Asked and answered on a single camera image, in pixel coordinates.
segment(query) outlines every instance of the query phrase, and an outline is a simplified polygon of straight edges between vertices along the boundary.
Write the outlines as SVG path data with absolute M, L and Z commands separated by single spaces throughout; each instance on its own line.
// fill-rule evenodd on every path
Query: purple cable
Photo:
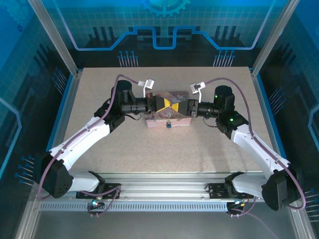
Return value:
M 88 213 L 89 213 L 92 217 L 93 217 L 93 216 L 99 217 L 100 215 L 105 214 L 105 213 L 110 209 L 111 205 L 113 204 L 113 202 L 114 202 L 116 196 L 118 195 L 118 193 L 119 193 L 119 191 L 120 191 L 120 189 L 121 189 L 121 186 L 119 185 L 119 186 L 117 186 L 117 187 L 111 189 L 110 191 L 105 192 L 105 193 L 100 193 L 100 195 L 99 195 L 99 196 L 103 196 L 103 195 L 105 195 L 105 194 L 108 194 L 108 193 L 113 192 L 113 191 L 116 190 L 116 189 L 117 189 L 117 191 L 116 191 L 116 193 L 115 193 L 113 199 L 111 200 L 110 204 L 108 205 L 108 207 L 107 207 L 103 212 L 93 214 L 93 213 L 90 211 L 90 208 L 88 208 Z M 91 196 L 97 196 L 97 195 L 98 195 L 98 194 L 93 194 L 93 193 L 89 193 L 89 192 L 86 192 L 86 191 L 81 191 L 81 192 L 82 192 L 82 193 L 85 193 L 85 194 L 87 194 L 87 195 L 91 195 Z
M 214 82 L 214 81 L 219 81 L 219 80 L 226 80 L 226 81 L 229 81 L 231 82 L 233 85 L 236 86 L 236 88 L 239 90 L 244 102 L 245 102 L 245 106 L 246 106 L 246 109 L 247 109 L 247 115 L 248 115 L 248 127 L 249 127 L 249 132 L 250 134 L 252 135 L 253 139 L 255 140 L 255 142 L 264 150 L 266 151 L 273 160 L 275 160 L 280 166 L 282 166 L 282 168 L 287 172 L 287 174 L 290 176 L 290 178 L 292 179 L 292 181 L 294 182 L 295 186 L 297 187 L 298 189 L 298 192 L 301 196 L 301 199 L 303 201 L 302 205 L 300 207 L 294 207 L 294 206 L 290 206 L 288 205 L 288 207 L 292 208 L 292 209 L 295 209 L 295 210 L 302 210 L 305 208 L 306 206 L 306 198 L 305 198 L 305 195 L 303 193 L 303 190 L 300 186 L 300 184 L 298 183 L 297 179 L 294 177 L 294 175 L 291 173 L 291 171 L 281 162 L 277 159 L 276 156 L 274 156 L 255 136 L 254 136 L 254 132 L 253 132 L 253 128 L 251 126 L 251 117 L 250 117 L 250 110 L 249 110 L 249 106 L 248 106 L 248 103 L 247 103 L 247 99 L 243 93 L 243 91 L 241 90 L 241 88 L 233 81 L 233 80 L 230 80 L 228 78 L 225 78 L 225 77 L 218 77 L 218 78 L 215 78 L 215 79 L 212 79 L 210 81 L 207 81 L 205 82 L 206 85 Z
M 116 89 L 117 85 L 118 85 L 118 81 L 119 81 L 119 78 L 120 77 L 123 77 L 129 81 L 131 81 L 132 83 L 135 83 L 135 84 L 138 84 L 137 81 L 134 81 L 132 80 L 131 78 L 127 77 L 127 76 L 124 76 L 122 74 L 118 75 L 116 77 L 116 80 L 115 80 L 115 84 L 114 84 L 114 89 Z M 50 169 L 50 167 L 52 166 L 53 162 L 63 153 L 63 151 L 74 141 L 76 140 L 79 136 L 81 136 L 83 133 L 89 131 L 90 129 L 92 129 L 94 126 L 96 126 L 99 122 L 101 122 L 107 115 L 108 113 L 110 112 L 111 110 L 111 107 L 113 105 L 113 102 L 114 102 L 114 98 L 115 98 L 115 90 L 113 90 L 113 93 L 112 93 L 112 97 L 111 97 L 111 102 L 110 102 L 110 105 L 109 107 L 107 108 L 107 110 L 105 111 L 104 115 L 99 119 L 97 120 L 95 123 L 93 123 L 92 125 L 90 125 L 89 127 L 85 128 L 84 130 L 78 132 L 75 136 L 73 136 L 58 152 L 57 154 L 51 159 L 51 161 L 49 162 L 49 164 L 47 165 L 47 167 L 45 168 L 44 172 L 43 172 L 43 175 L 40 179 L 40 182 L 39 182 L 39 187 L 38 187 L 38 190 L 37 190 L 37 194 L 36 194 L 36 197 L 38 200 L 44 200 L 46 199 L 47 197 L 49 197 L 50 195 L 47 195 L 45 196 L 44 198 L 41 198 L 41 188 L 43 186 L 43 182 L 44 182 L 44 179 Z
M 245 214 L 248 214 L 248 213 L 253 209 L 253 207 L 255 206 L 256 200 L 257 200 L 257 198 L 255 197 L 255 198 L 254 198 L 254 201 L 253 201 L 253 205 L 251 205 L 250 209 L 248 209 L 248 210 L 245 211 L 245 212 L 241 210 L 242 213 L 241 213 L 241 214 L 237 214 L 236 217 L 241 217 L 241 216 L 243 216 L 243 215 L 245 215 Z
M 238 211 L 238 212 L 242 212 L 242 210 L 236 209 L 236 208 L 233 208 L 233 210 L 234 211 Z M 270 227 L 267 226 L 267 224 L 263 220 L 261 220 L 258 216 L 255 216 L 254 214 L 251 214 L 249 212 L 246 212 L 246 213 L 247 213 L 247 215 L 253 217 L 256 220 L 258 220 L 262 225 L 264 225 L 264 227 L 274 236 L 274 238 L 279 239 L 279 237 L 270 229 Z

